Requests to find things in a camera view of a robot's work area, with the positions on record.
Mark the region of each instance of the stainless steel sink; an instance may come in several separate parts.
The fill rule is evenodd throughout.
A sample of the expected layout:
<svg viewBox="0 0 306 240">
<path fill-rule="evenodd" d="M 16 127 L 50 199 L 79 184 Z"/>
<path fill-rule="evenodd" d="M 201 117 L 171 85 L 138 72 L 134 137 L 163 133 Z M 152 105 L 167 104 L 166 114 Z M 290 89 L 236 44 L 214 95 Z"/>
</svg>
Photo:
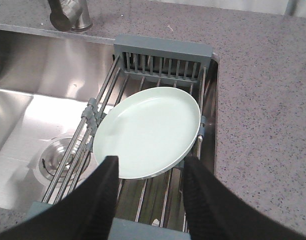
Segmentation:
<svg viewBox="0 0 306 240">
<path fill-rule="evenodd" d="M 50 182 L 41 166 L 51 164 L 45 163 L 42 156 L 50 145 L 55 146 L 58 154 L 63 152 L 65 146 L 58 143 L 72 137 L 87 101 L 97 96 L 108 74 L 113 53 L 112 45 L 0 30 L 0 208 L 25 213 L 33 201 L 41 201 Z M 201 161 L 212 172 L 217 72 L 218 63 L 213 59 L 207 74 L 210 87 L 205 93 L 203 114 L 208 121 L 201 153 Z M 118 79 L 104 112 L 115 104 L 122 84 L 123 79 Z M 139 85 L 139 81 L 130 81 L 122 100 L 137 92 Z M 91 155 L 79 183 L 96 167 Z M 180 173 L 180 169 L 173 171 L 173 204 L 166 226 L 182 231 Z M 143 202 L 139 222 L 151 225 L 155 219 L 160 220 L 164 181 L 162 174 L 149 182 L 150 197 Z M 118 218 L 134 219 L 142 184 L 126 181 L 117 208 Z"/>
</svg>

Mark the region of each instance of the quartz countertop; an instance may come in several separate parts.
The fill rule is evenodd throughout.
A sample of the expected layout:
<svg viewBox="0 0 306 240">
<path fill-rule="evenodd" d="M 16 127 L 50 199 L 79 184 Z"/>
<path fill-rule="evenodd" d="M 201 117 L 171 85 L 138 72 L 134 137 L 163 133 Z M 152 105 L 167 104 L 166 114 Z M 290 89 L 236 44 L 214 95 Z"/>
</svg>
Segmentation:
<svg viewBox="0 0 306 240">
<path fill-rule="evenodd" d="M 59 32 L 46 0 L 0 0 L 0 30 L 112 43 L 121 33 L 218 55 L 216 176 L 306 235 L 306 18 L 147 0 L 89 0 L 93 27 Z"/>
</svg>

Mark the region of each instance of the faucet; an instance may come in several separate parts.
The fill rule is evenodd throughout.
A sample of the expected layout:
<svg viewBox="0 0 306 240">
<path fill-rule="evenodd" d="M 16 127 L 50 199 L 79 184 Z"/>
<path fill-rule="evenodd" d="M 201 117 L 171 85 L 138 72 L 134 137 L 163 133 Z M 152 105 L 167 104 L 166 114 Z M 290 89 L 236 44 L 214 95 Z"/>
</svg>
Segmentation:
<svg viewBox="0 0 306 240">
<path fill-rule="evenodd" d="M 49 19 L 52 25 L 61 32 L 70 29 L 83 32 L 92 26 L 87 0 L 48 0 L 51 8 Z"/>
</svg>

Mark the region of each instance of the gray plastic clip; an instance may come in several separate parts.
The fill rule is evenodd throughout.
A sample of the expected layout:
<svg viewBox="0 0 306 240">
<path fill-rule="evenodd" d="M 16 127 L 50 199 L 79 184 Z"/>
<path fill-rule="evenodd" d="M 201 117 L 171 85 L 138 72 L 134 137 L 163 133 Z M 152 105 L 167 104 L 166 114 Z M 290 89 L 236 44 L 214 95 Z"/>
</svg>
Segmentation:
<svg viewBox="0 0 306 240">
<path fill-rule="evenodd" d="M 102 122 L 102 120 L 105 118 L 106 115 L 107 115 L 107 114 L 104 113 L 104 112 L 103 112 L 101 115 L 100 115 L 99 112 L 97 112 L 97 113 L 95 114 L 96 124 L 97 124 L 97 125 L 100 125 L 100 123 Z"/>
<path fill-rule="evenodd" d="M 204 134 L 205 134 L 205 125 L 207 124 L 207 118 L 202 115 L 200 122 L 201 122 L 201 125 L 199 127 L 197 135 L 204 137 Z"/>
<path fill-rule="evenodd" d="M 93 141 L 90 141 L 86 144 L 85 150 L 88 150 L 90 153 L 93 153 Z"/>
<path fill-rule="evenodd" d="M 97 113 L 98 112 L 98 105 L 97 105 L 97 100 L 94 97 L 91 97 L 88 102 L 87 106 L 92 106 L 93 112 Z"/>
<path fill-rule="evenodd" d="M 88 128 L 91 128 L 91 136 L 94 136 L 95 133 L 97 132 L 98 129 L 98 125 L 97 125 L 97 121 L 94 117 L 94 109 L 92 107 L 92 105 L 88 105 L 84 111 L 82 112 L 81 118 L 86 118 L 86 124 Z"/>
</svg>

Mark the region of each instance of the drain strainer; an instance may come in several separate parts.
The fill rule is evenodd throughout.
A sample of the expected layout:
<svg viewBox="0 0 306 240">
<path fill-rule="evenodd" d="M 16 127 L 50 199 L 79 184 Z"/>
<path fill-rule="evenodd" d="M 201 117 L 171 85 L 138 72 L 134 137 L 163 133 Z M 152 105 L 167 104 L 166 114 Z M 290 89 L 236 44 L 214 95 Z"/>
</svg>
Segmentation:
<svg viewBox="0 0 306 240">
<path fill-rule="evenodd" d="M 71 138 L 62 138 L 57 141 L 54 141 L 52 144 L 50 144 L 42 153 L 39 162 L 38 162 L 38 168 L 42 175 L 47 178 L 48 180 L 52 180 L 53 176 L 56 173 L 56 170 L 58 166 L 60 165 L 60 162 L 65 154 L 65 151 L 67 150 L 69 144 L 70 144 Z M 79 148 L 81 141 L 77 140 L 73 151 L 71 155 L 69 156 L 69 159 L 65 165 L 65 168 L 61 174 L 61 177 L 59 178 L 59 182 L 63 182 L 65 176 L 67 175 L 67 172 L 70 168 L 70 165 L 73 161 L 73 158 Z M 81 154 L 81 157 L 78 160 L 78 163 L 82 161 L 83 153 Z M 86 160 L 86 164 L 84 166 L 84 170 L 88 167 L 90 163 L 90 156 L 88 156 L 88 159 Z M 71 179 L 75 176 L 78 168 L 76 167 L 73 171 Z"/>
</svg>

